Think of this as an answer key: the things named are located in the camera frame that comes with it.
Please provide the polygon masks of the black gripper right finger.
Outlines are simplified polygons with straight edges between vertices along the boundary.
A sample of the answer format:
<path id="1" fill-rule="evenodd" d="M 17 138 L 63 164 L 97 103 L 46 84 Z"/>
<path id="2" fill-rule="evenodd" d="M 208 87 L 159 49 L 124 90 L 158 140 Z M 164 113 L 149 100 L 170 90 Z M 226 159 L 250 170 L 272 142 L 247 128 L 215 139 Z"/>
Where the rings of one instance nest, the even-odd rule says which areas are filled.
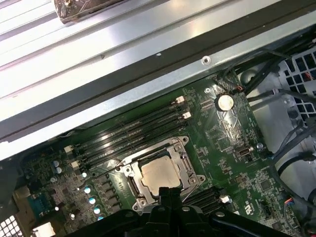
<path id="1" fill-rule="evenodd" d="M 194 206 L 183 204 L 180 189 L 170 189 L 174 237 L 287 237 L 281 231 L 226 210 L 204 215 Z"/>

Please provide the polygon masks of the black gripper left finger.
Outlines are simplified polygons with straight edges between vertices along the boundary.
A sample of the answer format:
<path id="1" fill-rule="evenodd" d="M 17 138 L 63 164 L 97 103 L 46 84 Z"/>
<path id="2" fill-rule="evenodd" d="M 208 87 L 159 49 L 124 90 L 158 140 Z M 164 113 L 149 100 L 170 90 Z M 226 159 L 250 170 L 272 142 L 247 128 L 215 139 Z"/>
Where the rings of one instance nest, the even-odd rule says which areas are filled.
<path id="1" fill-rule="evenodd" d="M 169 237 L 170 236 L 170 189 L 159 189 L 158 205 L 147 206 L 138 214 L 122 209 L 93 224 L 83 227 L 69 237 Z"/>

